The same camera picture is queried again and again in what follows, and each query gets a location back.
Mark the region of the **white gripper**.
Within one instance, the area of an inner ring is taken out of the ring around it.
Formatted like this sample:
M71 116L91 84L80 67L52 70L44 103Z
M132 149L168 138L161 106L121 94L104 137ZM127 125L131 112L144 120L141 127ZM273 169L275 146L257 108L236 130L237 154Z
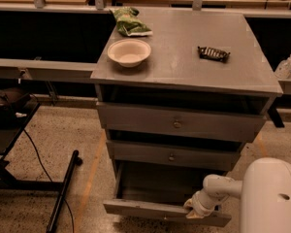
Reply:
M183 208L188 210L188 219L202 219L209 216L217 205L217 199L208 195L204 190L195 192L185 201Z

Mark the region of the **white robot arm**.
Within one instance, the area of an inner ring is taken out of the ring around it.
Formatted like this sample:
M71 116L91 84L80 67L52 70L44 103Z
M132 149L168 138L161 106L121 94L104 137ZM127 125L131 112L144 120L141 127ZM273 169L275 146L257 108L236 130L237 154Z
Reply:
M264 157L253 161L243 179L208 175L203 188L183 205L189 219L210 216L228 198L240 200L240 233L291 233L291 164Z

